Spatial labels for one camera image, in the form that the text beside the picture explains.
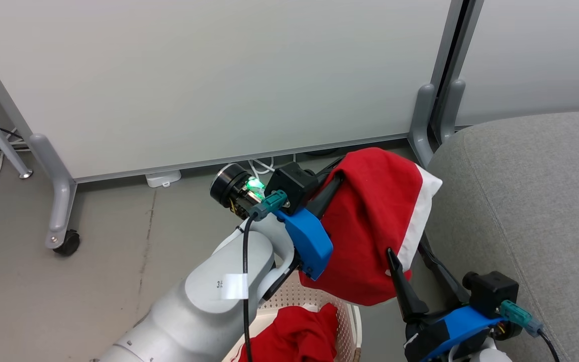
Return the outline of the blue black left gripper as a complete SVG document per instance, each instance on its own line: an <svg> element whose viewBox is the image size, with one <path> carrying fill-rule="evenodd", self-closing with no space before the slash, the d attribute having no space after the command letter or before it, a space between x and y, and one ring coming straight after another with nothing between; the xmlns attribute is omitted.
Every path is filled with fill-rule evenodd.
<svg viewBox="0 0 579 362"><path fill-rule="evenodd" d="M272 172L267 184L237 163L230 163L216 174L211 197L230 209L250 228L271 216L289 236L292 265L300 266L307 277L316 280L324 272L333 244L322 225L322 218L344 181L344 174L328 175L342 162L336 158L315 173L298 163L288 163Z"/></svg>

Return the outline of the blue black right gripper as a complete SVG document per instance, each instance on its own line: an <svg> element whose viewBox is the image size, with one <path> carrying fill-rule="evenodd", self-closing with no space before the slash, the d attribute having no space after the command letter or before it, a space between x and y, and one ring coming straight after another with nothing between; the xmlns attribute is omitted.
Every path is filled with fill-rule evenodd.
<svg viewBox="0 0 579 362"><path fill-rule="evenodd" d="M471 306L469 293L450 273L448 268L432 252L427 236L422 236L418 252L428 270L432 272L441 288L444 306L459 308L452 311L431 325L423 327L408 337L404 344L407 361L434 361L446 357L447 361L461 360L455 358L461 343L467 342L481 332L496 330L500 322L512 322L522 327L522 308L515 303L501 303L496 308L496 316L488 318ZM402 319L405 323L416 323L427 316L428 306L412 289L405 277L404 266L391 248L387 249L387 259L393 286L396 291ZM477 352L469 352L469 361L512 361L494 343L484 341Z"/></svg>

